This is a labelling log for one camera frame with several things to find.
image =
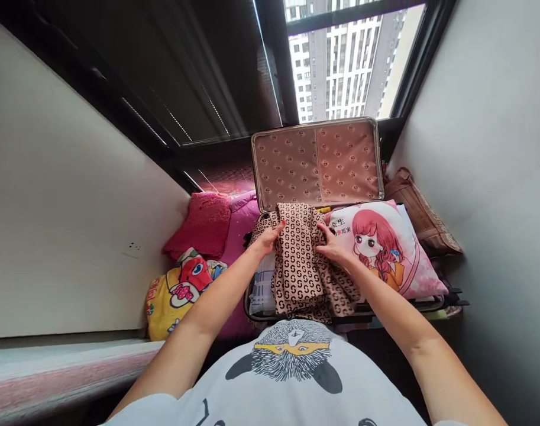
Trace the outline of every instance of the brown bag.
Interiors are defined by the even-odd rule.
[[[386,199],[406,206],[418,241],[429,257],[463,252],[439,216],[431,210],[407,168],[400,168],[386,184]]]

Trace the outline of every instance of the fingers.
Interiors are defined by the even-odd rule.
[[[335,236],[335,234],[333,234],[331,230],[327,227],[327,225],[325,225],[324,223],[318,223],[317,227],[325,233],[327,242],[331,241],[331,238]]]
[[[313,248],[317,253],[325,254],[327,253],[327,246],[315,246]]]
[[[276,237],[280,234],[280,232],[284,230],[285,227],[286,227],[286,221],[283,220],[280,223],[278,223],[278,225],[275,228],[273,228],[274,231],[276,232]]]

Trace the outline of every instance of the person's left hand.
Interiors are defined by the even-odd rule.
[[[286,221],[281,221],[275,228],[266,228],[264,232],[262,232],[262,235],[252,243],[250,248],[259,252],[262,256],[270,254],[274,247],[274,241],[276,241],[277,236],[285,227]]]

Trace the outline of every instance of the white wall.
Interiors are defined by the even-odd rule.
[[[0,337],[140,327],[188,199],[0,26]]]
[[[400,165],[465,250],[461,358],[510,425],[540,424],[540,2],[458,2]]]

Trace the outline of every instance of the suitcase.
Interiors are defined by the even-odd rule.
[[[267,218],[279,202],[303,202],[323,208],[384,199],[378,123],[374,118],[325,121],[263,131],[252,136],[252,158],[258,207]],[[250,314],[254,279],[244,294],[244,310],[255,322],[285,319],[278,314]],[[446,298],[411,301],[421,312],[447,306]],[[335,323],[370,321],[367,303],[357,304],[349,317]]]

